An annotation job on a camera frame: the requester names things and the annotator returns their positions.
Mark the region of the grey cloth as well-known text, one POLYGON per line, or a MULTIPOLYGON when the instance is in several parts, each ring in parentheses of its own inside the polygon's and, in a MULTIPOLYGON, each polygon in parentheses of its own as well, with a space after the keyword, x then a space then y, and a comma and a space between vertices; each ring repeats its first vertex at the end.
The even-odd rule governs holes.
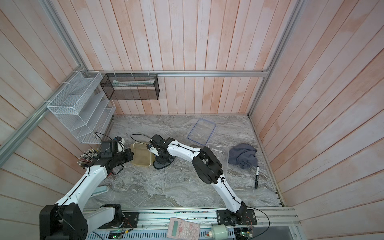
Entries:
POLYGON ((239 144, 229 151, 229 164, 237 165, 241 169, 247 170, 258 166, 256 153, 258 150, 249 144, 239 144))

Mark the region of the clear lunch box blue rim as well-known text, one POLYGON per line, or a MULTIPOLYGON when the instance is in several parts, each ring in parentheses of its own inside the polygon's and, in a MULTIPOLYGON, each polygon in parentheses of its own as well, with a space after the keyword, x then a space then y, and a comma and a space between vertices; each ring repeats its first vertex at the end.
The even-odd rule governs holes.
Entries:
POLYGON ((211 151, 215 154, 217 159, 220 161, 220 163, 222 164, 223 173, 227 177, 228 165, 229 165, 229 148, 221 145, 212 144, 212 143, 208 143, 206 146, 211 149, 211 151))

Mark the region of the blue cloth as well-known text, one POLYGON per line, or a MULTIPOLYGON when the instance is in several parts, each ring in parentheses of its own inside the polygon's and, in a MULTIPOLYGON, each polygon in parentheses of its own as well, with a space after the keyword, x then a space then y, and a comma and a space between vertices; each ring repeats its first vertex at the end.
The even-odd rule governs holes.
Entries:
POLYGON ((155 161, 153 163, 153 166, 156 170, 161 170, 173 163, 176 157, 174 156, 169 156, 169 157, 160 157, 157 156, 155 157, 155 161))

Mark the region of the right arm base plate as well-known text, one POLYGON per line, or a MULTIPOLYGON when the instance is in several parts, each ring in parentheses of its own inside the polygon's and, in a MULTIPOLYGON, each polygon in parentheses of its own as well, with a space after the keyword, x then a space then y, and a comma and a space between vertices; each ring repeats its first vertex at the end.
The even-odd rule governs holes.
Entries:
POLYGON ((232 213, 229 210, 218 210, 217 214, 217 222, 218 225, 225 226, 250 226, 257 225, 256 214, 253 209, 248 209, 245 213, 232 213))

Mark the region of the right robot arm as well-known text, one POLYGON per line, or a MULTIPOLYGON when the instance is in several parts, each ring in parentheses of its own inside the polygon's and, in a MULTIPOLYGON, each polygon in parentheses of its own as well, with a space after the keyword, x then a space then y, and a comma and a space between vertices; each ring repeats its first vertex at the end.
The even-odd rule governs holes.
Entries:
POLYGON ((210 148, 193 148, 173 138, 165 140, 160 135, 154 135, 147 149, 156 156, 155 161, 164 166, 175 158, 192 163, 200 180, 211 185, 224 201, 230 225, 240 225, 246 220, 248 207, 229 186, 222 164, 210 148))

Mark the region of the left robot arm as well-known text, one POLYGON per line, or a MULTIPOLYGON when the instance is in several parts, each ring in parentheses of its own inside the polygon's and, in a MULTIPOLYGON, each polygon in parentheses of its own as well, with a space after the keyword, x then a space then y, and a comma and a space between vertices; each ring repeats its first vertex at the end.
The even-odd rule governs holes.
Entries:
POLYGON ((99 184, 114 174, 115 167, 133 160, 133 152, 125 148, 124 143, 121 137, 102 142, 99 153, 89 163, 82 178, 54 205, 43 207, 39 215, 41 240, 84 240, 105 224, 114 228, 125 224, 119 204, 103 205, 91 214, 83 214, 99 184))

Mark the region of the yellow lunch box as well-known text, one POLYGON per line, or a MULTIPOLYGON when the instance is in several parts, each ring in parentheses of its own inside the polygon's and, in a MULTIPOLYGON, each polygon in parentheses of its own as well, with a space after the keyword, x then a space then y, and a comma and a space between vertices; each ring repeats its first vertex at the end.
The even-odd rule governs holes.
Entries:
POLYGON ((147 149, 147 144, 133 143, 131 150, 134 153, 132 164, 137 167, 149 167, 153 164, 155 155, 147 149))

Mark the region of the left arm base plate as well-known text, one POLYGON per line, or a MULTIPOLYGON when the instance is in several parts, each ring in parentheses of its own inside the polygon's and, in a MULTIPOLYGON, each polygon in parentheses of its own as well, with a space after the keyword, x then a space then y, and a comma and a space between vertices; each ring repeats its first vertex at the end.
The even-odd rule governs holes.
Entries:
POLYGON ((111 222, 102 225, 99 229, 134 229, 138 225, 138 220, 139 212, 121 212, 115 214, 115 218, 111 222))

